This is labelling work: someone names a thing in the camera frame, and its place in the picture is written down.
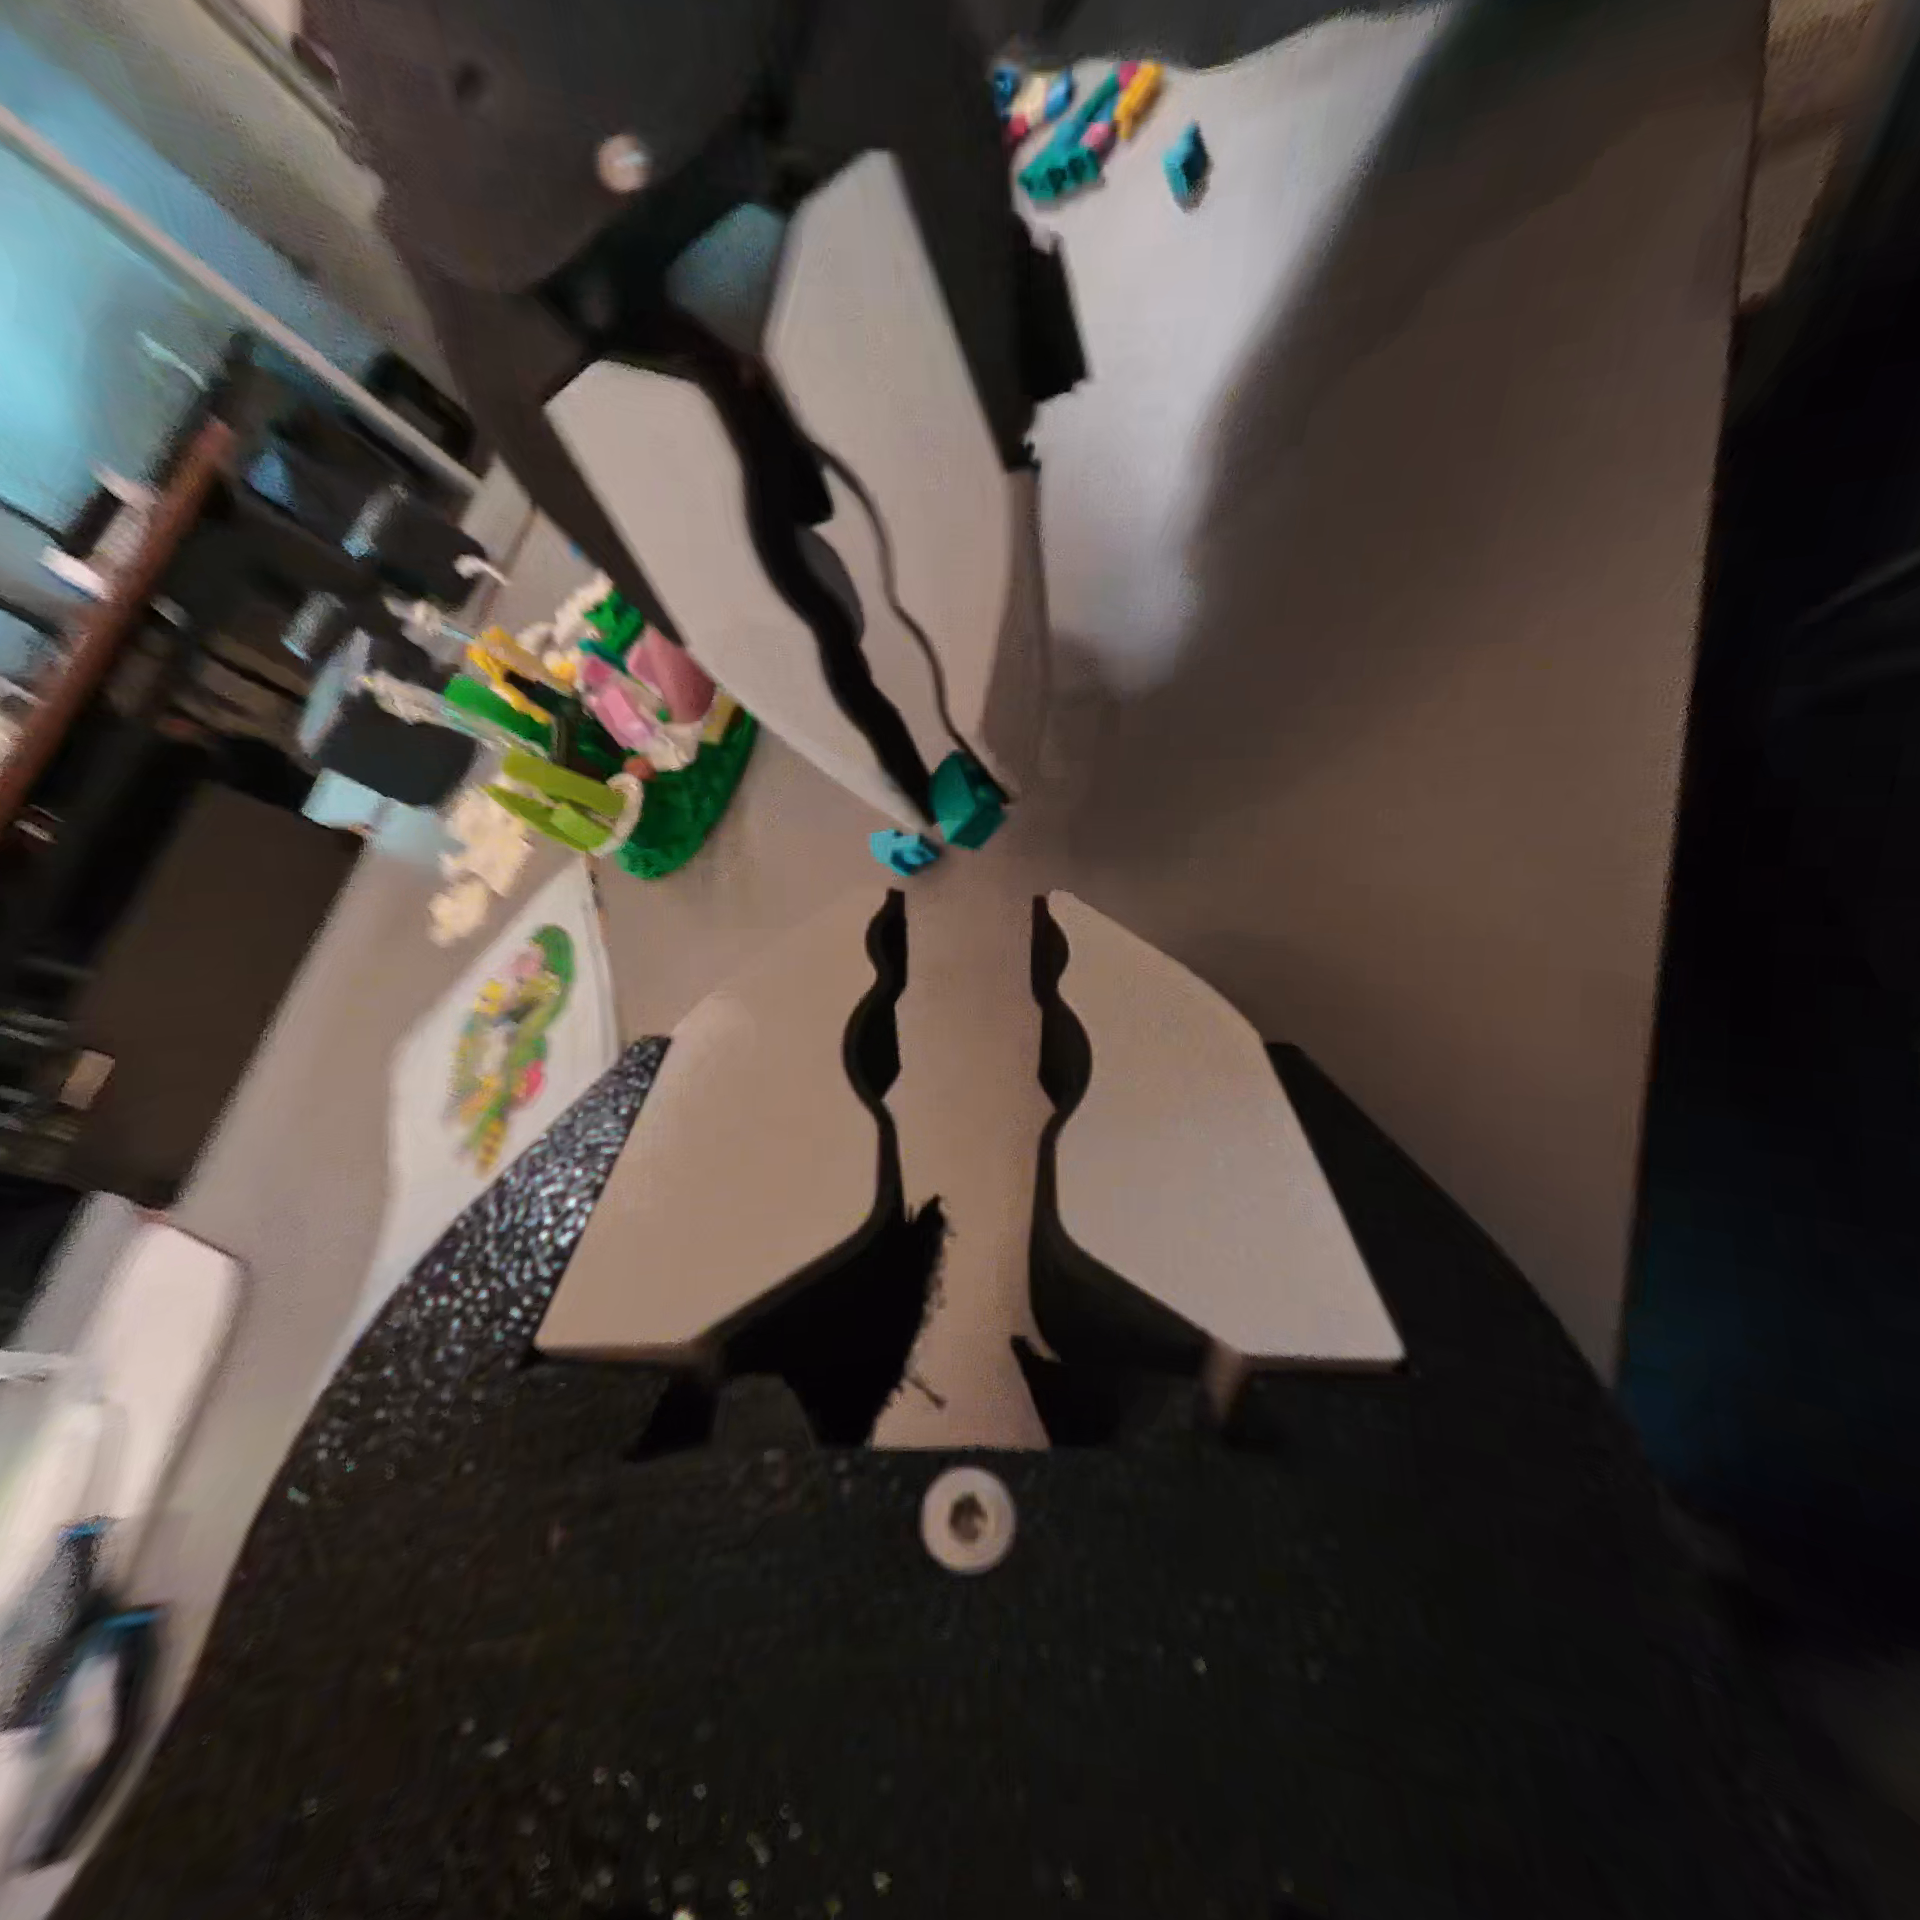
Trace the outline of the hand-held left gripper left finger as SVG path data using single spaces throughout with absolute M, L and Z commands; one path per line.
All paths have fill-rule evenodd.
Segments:
M 941 1203 L 907 1203 L 889 1103 L 905 982 L 905 893 L 870 890 L 691 1007 L 549 1299 L 542 1361 L 636 1362 L 710 1398 L 765 1375 L 819 1441 L 875 1437 L 947 1241 Z

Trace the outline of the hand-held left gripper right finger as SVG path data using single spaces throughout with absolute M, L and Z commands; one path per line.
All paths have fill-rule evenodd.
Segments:
M 1072 893 L 1030 908 L 1047 1099 L 1012 1348 L 1047 1441 L 1164 1415 L 1235 1434 L 1273 1375 L 1384 1375 L 1405 1341 L 1249 1020 Z

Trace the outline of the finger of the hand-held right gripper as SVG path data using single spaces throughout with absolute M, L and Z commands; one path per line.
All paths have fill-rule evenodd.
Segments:
M 702 673 L 847 793 L 925 826 L 927 769 L 867 658 L 857 590 L 785 505 L 752 497 L 713 399 L 599 362 L 543 418 Z
M 827 458 L 870 673 L 934 765 L 969 749 L 1019 799 L 1039 769 L 1039 494 L 982 415 L 895 155 L 814 189 L 761 349 Z

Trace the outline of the teal toy brick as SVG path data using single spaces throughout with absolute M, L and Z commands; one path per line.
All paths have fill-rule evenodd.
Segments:
M 984 849 L 1006 820 L 1006 795 L 988 769 L 964 749 L 949 751 L 933 771 L 927 802 L 939 836 L 950 849 Z

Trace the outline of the grey desk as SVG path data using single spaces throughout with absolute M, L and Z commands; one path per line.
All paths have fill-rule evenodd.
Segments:
M 131 1558 L 174 1605 L 160 1735 L 52 1916 L 1797 1908 L 1761 1714 L 1596 1373 L 1760 17 L 964 6 L 989 91 L 1167 69 L 1078 198 L 1030 206 L 1006 155 L 1088 362 L 1012 468 L 1038 779 L 959 850 L 758 722 L 717 845 L 611 882 L 615 998 L 661 1043 L 353 1331 L 393 1054 L 457 979 L 425 871 L 361 854 L 185 1197 L 248 1301 Z M 673 377 L 843 566 L 761 349 L 797 210 L 673 263 L 752 382 L 725 414 Z M 879 828 L 941 861 L 892 876 Z M 542 1361 L 677 1023 L 870 890 L 905 897 L 905 1195 L 947 1220 L 875 1437 L 819 1441 L 765 1375 Z M 1047 1441 L 1012 1348 L 1041 893 L 1257 1029 L 1400 1373 Z

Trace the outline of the wooden background desk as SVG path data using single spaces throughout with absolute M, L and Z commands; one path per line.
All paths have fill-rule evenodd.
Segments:
M 92 697 L 136 635 L 160 597 L 164 573 L 207 515 L 207 502 L 235 471 L 235 431 L 209 418 L 190 442 L 167 486 L 145 516 L 143 532 L 65 635 L 62 662 L 35 687 L 35 703 L 15 726 L 3 756 L 3 831 L 31 802 L 31 790 L 62 749 Z

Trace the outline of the white desk lamp wooden head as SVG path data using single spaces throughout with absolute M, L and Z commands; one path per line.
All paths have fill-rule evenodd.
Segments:
M 233 1327 L 244 1271 L 167 1215 L 96 1190 L 3 1351 L 3 1602 L 60 1541 L 103 1525 L 105 1564 L 148 1532 Z

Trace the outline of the dark grey power station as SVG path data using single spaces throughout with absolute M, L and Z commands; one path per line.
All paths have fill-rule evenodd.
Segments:
M 373 486 L 347 515 L 339 547 L 390 594 L 432 609 L 464 609 L 480 582 L 501 580 L 480 542 L 397 481 Z

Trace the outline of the brick instruction booklet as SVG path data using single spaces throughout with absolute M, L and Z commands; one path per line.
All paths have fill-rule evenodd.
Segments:
M 352 1327 L 612 1070 L 616 1001 L 592 869 L 572 860 L 428 1007 L 389 1083 L 383 1209 Z

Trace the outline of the green lego flower model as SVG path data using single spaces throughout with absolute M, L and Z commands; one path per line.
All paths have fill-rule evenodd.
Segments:
M 491 789 L 528 823 L 533 849 L 608 860 L 640 881 L 702 853 L 758 737 L 605 577 L 534 626 L 465 637 L 444 695 L 489 754 L 464 790 Z

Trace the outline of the pile of colourful bricks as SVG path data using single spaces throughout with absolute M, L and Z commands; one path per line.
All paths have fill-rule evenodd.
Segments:
M 1119 60 L 1091 75 L 996 63 L 991 98 L 1014 189 L 1035 209 L 1091 191 L 1119 150 L 1153 131 L 1166 79 L 1153 60 Z

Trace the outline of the black battery packs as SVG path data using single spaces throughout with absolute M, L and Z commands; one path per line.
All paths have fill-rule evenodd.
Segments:
M 352 629 L 305 693 L 299 751 L 383 799 L 438 809 L 484 756 L 483 740 L 447 719 L 446 684 L 446 667 L 406 637 Z

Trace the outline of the pile of white bricks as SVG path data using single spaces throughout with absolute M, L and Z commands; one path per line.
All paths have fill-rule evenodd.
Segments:
M 428 933 L 435 947 L 449 948 L 470 939 L 493 903 L 511 893 L 534 836 L 486 787 L 464 790 L 441 826 L 447 849 L 438 858 L 441 886 L 428 903 Z

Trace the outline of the black battery blue trim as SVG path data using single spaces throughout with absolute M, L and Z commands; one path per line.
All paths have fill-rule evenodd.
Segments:
M 6 1621 L 5 1679 L 24 1689 L 86 1615 L 121 1545 L 124 1519 L 93 1515 L 55 1532 Z
M 22 1726 L 5 1733 L 6 1874 L 68 1858 L 117 1788 L 148 1716 L 167 1621 L 161 1605 L 85 1621 Z

